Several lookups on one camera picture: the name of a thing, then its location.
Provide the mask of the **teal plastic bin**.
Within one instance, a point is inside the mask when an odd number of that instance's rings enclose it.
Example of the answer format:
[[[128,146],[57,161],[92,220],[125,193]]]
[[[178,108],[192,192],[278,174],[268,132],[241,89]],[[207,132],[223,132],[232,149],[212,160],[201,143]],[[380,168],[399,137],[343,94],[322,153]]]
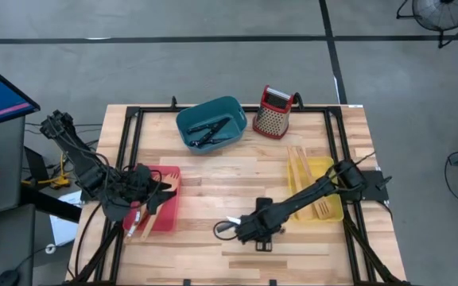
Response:
[[[189,146],[192,140],[200,139],[208,130],[187,134],[187,130],[211,123],[217,122],[222,118],[231,120],[214,136],[214,138],[229,137],[230,140],[223,141],[216,145],[204,145],[201,148]],[[241,139],[247,126],[245,112],[239,101],[231,96],[224,96],[213,99],[199,105],[182,110],[176,118],[176,124],[182,141],[194,155],[204,155],[233,144]]]

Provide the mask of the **red trimmed metal box grater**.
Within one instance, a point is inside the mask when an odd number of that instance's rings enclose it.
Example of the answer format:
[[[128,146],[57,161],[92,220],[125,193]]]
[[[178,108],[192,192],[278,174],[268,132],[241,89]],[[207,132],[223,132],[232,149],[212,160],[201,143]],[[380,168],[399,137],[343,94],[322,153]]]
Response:
[[[266,85],[252,121],[253,130],[272,139],[283,138],[289,128],[289,113],[293,102],[293,95]]]

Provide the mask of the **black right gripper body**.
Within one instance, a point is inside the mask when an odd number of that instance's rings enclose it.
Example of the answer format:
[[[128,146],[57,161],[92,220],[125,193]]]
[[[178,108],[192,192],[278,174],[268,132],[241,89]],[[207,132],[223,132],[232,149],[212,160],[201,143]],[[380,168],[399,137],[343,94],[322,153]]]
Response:
[[[281,225],[287,220],[287,214],[271,198],[257,198],[255,206],[256,209],[252,213],[258,231],[254,237],[255,250],[271,252],[273,250],[272,237],[282,231]]]

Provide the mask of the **black computer mouse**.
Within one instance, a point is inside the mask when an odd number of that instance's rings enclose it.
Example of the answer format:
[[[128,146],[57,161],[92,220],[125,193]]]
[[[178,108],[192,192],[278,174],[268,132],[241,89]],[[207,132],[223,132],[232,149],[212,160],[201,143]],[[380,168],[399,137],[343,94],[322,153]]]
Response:
[[[20,280],[20,274],[15,269],[10,269],[0,274],[0,286],[17,286]]]

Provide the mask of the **black floor fan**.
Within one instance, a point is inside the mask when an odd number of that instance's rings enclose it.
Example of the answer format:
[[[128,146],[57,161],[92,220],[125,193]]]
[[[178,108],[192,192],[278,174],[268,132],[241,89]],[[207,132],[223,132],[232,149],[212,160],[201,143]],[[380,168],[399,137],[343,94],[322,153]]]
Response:
[[[458,0],[404,0],[395,17],[414,19],[424,29],[437,32],[438,48],[458,37]]]

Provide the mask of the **slotted wooden spatula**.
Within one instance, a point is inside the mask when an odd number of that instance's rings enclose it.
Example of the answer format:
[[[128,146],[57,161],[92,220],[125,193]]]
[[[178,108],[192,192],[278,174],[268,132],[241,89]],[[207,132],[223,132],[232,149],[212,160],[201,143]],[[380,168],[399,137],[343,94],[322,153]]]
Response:
[[[307,177],[309,179],[309,183],[313,184],[315,182],[315,180],[314,180],[314,178],[312,176],[312,172],[310,170],[307,157],[304,154],[304,152],[302,150],[302,147],[298,147],[297,146],[296,147],[296,152],[297,152],[298,157],[300,158],[300,161],[302,163],[302,167],[305,170],[305,173],[306,173],[306,175],[307,175]],[[318,216],[319,219],[325,220],[325,219],[330,218],[332,216],[331,205],[328,203],[328,201],[326,200],[326,198],[324,196],[322,196],[321,198],[316,200],[313,203],[313,206],[314,206],[314,208],[316,210],[316,213],[317,213],[317,216]]]

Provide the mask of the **red translucent plastic tray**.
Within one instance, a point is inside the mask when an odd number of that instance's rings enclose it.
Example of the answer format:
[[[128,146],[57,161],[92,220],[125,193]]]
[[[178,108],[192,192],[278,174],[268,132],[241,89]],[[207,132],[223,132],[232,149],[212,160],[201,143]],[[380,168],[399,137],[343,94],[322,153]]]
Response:
[[[163,176],[167,176],[169,174],[176,174],[175,176],[178,179],[177,188],[177,195],[173,198],[169,199],[165,202],[157,215],[157,219],[153,225],[152,233],[167,233],[172,232],[176,228],[176,221],[177,221],[177,211],[178,206],[180,203],[180,181],[181,181],[181,174],[180,168],[177,166],[167,166],[167,165],[148,165],[151,170],[158,170]],[[123,220],[123,228],[125,231],[130,230],[132,225],[134,224],[134,220],[139,209],[133,209],[130,213],[124,218]],[[141,232],[144,230],[146,226],[146,221],[142,222],[135,232]]]

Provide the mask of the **black desk support beam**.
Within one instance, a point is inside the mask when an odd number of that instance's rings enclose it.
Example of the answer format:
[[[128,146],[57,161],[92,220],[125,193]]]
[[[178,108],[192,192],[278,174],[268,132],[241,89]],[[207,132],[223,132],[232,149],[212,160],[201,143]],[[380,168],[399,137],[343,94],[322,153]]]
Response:
[[[21,186],[20,205],[33,204],[37,210],[70,222],[78,222],[81,208],[30,187]]]

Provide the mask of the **black aluminium table frame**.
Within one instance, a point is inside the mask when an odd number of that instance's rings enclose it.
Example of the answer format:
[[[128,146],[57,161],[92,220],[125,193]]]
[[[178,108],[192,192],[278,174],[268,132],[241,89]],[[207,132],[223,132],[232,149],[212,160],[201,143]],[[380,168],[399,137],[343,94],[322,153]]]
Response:
[[[98,152],[111,167],[167,165],[180,168],[176,228],[135,232],[124,242],[123,220],[111,222],[97,201],[82,208],[72,251],[72,272],[61,286],[411,286],[406,280],[392,219],[366,200],[341,200],[339,222],[290,219],[273,235],[273,250],[258,252],[234,227],[215,228],[256,209],[256,199],[291,197],[287,147],[306,157],[353,160],[363,171],[377,162],[363,108],[344,105],[294,107],[280,140],[255,132],[255,105],[243,106],[247,126],[237,142],[194,155],[182,141],[177,115],[190,106],[110,105]]]

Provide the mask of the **wooden fork spatula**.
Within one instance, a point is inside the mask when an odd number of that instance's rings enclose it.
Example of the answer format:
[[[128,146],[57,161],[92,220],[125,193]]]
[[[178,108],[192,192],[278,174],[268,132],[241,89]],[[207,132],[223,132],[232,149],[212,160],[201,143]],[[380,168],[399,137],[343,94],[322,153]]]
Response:
[[[177,173],[170,173],[162,181],[171,185],[171,187],[169,189],[166,189],[166,191],[175,191],[177,189],[177,186],[179,184],[180,179],[179,179],[179,175]],[[157,217],[161,212],[161,208],[162,207],[163,207],[163,204],[160,205],[157,208],[156,214],[150,215],[150,217],[149,217],[149,219],[148,219],[148,221],[146,223],[146,227],[142,231],[142,235],[140,237],[140,242],[145,242],[146,239],[149,237],[149,235],[150,235],[150,233],[151,233],[151,231],[153,229],[153,226],[154,226],[154,224],[155,224],[155,222],[157,220]]]

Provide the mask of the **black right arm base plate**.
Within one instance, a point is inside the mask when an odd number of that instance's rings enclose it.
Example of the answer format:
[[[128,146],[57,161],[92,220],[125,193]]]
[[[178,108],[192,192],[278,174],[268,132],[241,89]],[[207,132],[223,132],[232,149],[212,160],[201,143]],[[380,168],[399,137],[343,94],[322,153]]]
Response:
[[[391,181],[392,176],[384,177],[381,171],[363,171],[363,177],[367,187],[361,191],[349,191],[340,194],[345,201],[378,201],[384,203],[389,200],[386,185]]]

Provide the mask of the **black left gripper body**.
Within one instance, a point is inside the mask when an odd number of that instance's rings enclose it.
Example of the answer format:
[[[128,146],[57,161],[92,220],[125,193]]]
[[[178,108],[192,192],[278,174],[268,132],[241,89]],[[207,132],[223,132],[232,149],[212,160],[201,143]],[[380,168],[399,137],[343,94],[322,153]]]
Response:
[[[128,166],[122,172],[122,204],[125,209],[142,207],[149,200],[151,170],[144,164]]]

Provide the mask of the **yellow translucent plastic tray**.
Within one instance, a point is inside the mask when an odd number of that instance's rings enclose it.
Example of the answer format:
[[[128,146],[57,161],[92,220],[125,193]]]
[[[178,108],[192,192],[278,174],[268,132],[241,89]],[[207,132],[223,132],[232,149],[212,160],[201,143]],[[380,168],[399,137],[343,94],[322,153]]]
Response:
[[[328,168],[333,164],[331,157],[307,157],[309,170],[311,172],[312,179],[306,174],[304,165],[300,159],[296,159],[298,173],[293,174],[293,168],[291,161],[287,161],[287,179],[288,189],[290,195],[296,195],[301,189],[296,186],[296,182],[301,182],[302,187],[306,187],[307,183],[314,182],[319,179],[323,174],[326,173]],[[311,203],[308,207],[304,207],[300,211],[292,214],[290,219],[296,222],[339,222],[344,218],[343,207],[341,203],[340,195],[328,195],[322,199],[325,202],[325,206],[330,211],[329,214],[319,216],[317,213],[318,203]]]

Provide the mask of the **grey desk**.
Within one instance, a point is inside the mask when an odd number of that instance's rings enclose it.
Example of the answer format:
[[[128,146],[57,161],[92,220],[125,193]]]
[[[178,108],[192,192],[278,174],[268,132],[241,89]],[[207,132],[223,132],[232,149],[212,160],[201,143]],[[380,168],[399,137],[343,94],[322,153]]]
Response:
[[[0,275],[15,269],[18,286],[32,286],[35,207],[20,204],[24,123],[0,123]]]

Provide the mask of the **solid wooden spatula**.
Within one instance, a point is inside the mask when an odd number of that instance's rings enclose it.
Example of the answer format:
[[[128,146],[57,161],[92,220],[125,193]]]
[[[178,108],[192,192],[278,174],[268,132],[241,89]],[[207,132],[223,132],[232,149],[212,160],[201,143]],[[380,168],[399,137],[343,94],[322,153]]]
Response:
[[[292,169],[292,174],[294,178],[294,184],[295,184],[295,193],[298,194],[300,191],[303,190],[303,187],[301,185],[301,177],[300,173],[298,171],[298,165],[296,161],[296,149],[293,146],[288,146],[287,147],[287,152],[289,156],[289,161]],[[297,217],[300,220],[310,220],[313,218],[313,211],[310,206],[304,207],[301,210],[297,212]]]

